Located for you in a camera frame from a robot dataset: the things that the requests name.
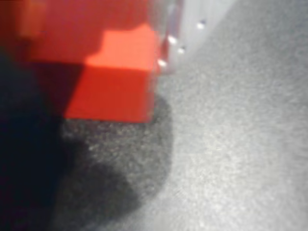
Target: gray floor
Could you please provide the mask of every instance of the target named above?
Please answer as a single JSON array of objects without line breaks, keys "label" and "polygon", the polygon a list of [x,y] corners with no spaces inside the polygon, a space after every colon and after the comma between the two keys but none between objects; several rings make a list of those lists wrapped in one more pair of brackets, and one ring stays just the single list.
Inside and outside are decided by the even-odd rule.
[{"label": "gray floor", "polygon": [[64,130],[86,145],[55,231],[307,230],[308,2],[239,0],[152,123]]}]

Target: red block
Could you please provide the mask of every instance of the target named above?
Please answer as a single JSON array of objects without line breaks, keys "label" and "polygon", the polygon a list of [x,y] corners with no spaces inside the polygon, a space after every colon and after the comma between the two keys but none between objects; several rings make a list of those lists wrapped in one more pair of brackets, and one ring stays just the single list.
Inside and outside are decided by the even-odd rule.
[{"label": "red block", "polygon": [[31,49],[57,114],[145,122],[158,72],[159,38],[149,0],[48,0]]}]

